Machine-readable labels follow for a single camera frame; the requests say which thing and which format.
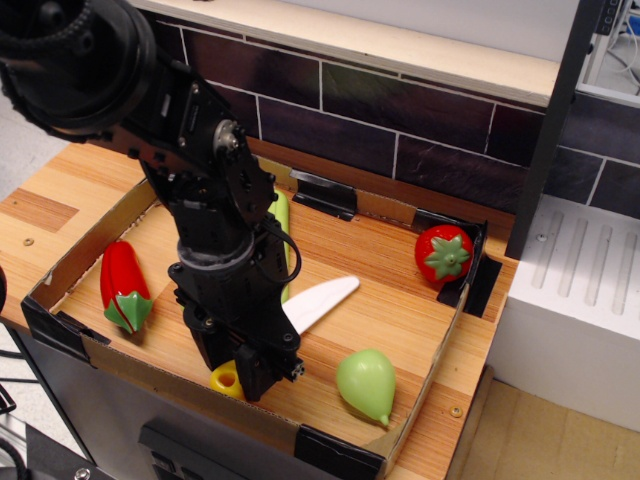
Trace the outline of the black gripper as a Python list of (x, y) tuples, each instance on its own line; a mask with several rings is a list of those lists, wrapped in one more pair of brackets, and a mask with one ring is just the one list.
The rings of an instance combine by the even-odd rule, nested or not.
[(212, 213), (176, 212), (178, 261), (169, 269), (183, 320), (210, 371), (234, 360), (244, 396), (257, 402), (280, 379), (304, 372), (300, 337), (281, 296), (299, 273), (297, 247), (268, 213), (254, 226)]

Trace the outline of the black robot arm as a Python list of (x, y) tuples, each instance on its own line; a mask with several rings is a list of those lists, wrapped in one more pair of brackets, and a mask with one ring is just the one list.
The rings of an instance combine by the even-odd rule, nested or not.
[(125, 1), (5, 1), (1, 81), (46, 133), (137, 160), (178, 231), (170, 267), (210, 368), (234, 361), (245, 397), (304, 371), (281, 295), (294, 244), (270, 206), (275, 178), (226, 100), (156, 43)]

